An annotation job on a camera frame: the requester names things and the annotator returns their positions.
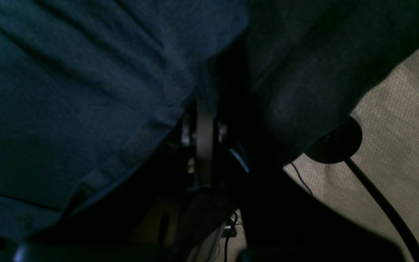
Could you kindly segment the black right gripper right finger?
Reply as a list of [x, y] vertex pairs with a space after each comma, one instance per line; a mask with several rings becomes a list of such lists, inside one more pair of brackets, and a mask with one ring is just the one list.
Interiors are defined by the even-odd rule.
[[275, 164], [273, 147], [246, 155], [240, 135], [253, 121], [228, 119], [227, 151], [239, 164], [239, 203], [248, 247], [239, 262], [403, 262], [401, 249], [344, 218], [304, 191]]

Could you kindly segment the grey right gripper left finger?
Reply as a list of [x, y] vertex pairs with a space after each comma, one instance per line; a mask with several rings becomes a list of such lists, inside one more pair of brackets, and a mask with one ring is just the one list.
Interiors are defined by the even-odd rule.
[[196, 174], [200, 187], [211, 188], [214, 118], [203, 99], [198, 99], [196, 106]]

